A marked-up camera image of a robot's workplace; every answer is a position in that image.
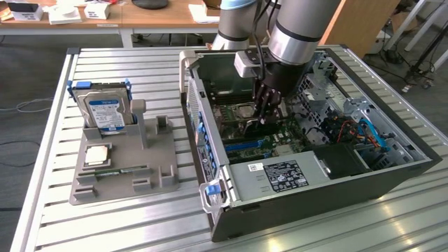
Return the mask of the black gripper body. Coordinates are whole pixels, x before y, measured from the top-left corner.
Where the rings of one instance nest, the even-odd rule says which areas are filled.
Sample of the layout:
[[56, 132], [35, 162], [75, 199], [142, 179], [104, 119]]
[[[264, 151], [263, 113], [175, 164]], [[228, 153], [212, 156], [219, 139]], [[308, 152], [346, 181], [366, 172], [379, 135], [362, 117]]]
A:
[[262, 83], [270, 90], [279, 91], [282, 97], [287, 97], [303, 76], [306, 64], [288, 65], [282, 62], [272, 62], [267, 64], [266, 70], [266, 78]]

